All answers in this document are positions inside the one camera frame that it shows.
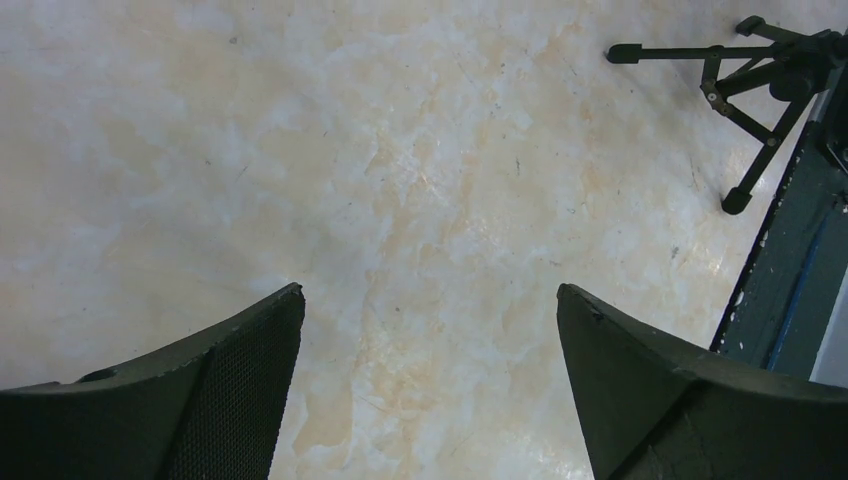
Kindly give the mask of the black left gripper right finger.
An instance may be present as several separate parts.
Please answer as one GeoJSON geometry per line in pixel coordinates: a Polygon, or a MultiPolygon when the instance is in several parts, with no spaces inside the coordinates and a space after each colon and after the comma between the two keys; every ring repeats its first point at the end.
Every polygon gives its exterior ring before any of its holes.
{"type": "Polygon", "coordinates": [[[847,392],[755,368],[563,284],[557,324],[598,479],[843,479],[847,392]]]}

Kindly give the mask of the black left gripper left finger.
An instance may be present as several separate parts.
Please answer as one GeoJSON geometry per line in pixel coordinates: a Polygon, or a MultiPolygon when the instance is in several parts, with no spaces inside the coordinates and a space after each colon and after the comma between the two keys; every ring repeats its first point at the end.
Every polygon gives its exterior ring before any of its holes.
{"type": "Polygon", "coordinates": [[[301,343],[292,283],[72,383],[1,394],[5,479],[265,479],[301,343]]]}

